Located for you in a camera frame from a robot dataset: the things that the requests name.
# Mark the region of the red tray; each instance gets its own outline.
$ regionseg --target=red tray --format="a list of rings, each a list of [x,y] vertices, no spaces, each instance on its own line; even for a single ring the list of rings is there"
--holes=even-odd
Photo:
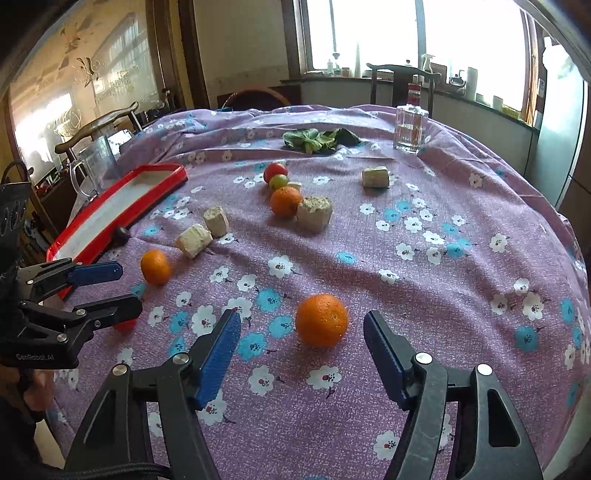
[[[47,250],[47,261],[72,258],[92,263],[111,243],[115,228],[133,224],[185,181],[186,170],[174,163],[142,165],[130,171],[74,218]]]

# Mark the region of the metal screw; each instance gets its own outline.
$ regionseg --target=metal screw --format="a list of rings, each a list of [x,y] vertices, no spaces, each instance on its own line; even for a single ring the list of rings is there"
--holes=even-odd
[[[431,362],[433,362],[433,357],[429,355],[427,352],[417,353],[415,359],[417,360],[417,362],[423,365],[428,365]]]
[[[490,375],[492,373],[492,368],[490,367],[490,365],[487,364],[478,365],[478,367],[476,367],[476,370],[478,370],[478,373],[480,373],[481,375]]]
[[[173,357],[173,363],[175,365],[184,365],[189,361],[189,356],[186,353],[177,353]]]
[[[120,377],[121,375],[125,375],[127,373],[127,365],[119,364],[113,367],[113,375],[116,377]]]

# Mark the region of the blue gripper pad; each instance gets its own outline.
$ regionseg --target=blue gripper pad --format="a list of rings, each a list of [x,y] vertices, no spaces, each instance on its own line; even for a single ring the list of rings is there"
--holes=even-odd
[[[119,280],[123,275],[123,268],[117,262],[103,262],[94,265],[77,266],[68,274],[68,282],[75,287],[94,285],[108,281]]]
[[[226,312],[231,312],[230,318],[222,326],[222,331],[219,332],[209,351],[209,355],[201,367],[200,385],[195,400],[202,408],[207,405],[207,402],[216,398],[232,355],[238,345],[238,340],[240,340],[242,326],[240,314],[230,310],[226,310]],[[222,315],[218,323],[221,323],[223,320],[225,319]],[[215,334],[217,334],[216,328],[214,328],[210,335]]]
[[[415,354],[410,343],[394,335],[377,310],[372,310],[363,319],[363,337],[388,398],[396,402],[400,409],[409,410],[413,398],[407,384],[412,376],[411,359]]]

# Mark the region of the black sleeve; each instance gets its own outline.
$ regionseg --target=black sleeve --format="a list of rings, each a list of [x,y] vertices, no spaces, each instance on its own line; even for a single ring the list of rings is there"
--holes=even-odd
[[[2,478],[14,480],[48,478],[56,469],[44,465],[34,440],[35,424],[0,397],[0,471]]]

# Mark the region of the green vegetable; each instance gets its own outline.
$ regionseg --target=green vegetable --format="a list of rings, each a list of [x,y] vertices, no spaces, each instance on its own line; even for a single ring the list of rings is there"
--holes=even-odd
[[[345,128],[319,132],[315,128],[294,130],[283,134],[283,141],[288,148],[313,153],[330,154],[336,151],[336,146],[342,144],[345,147],[358,145],[361,140],[353,132]]]

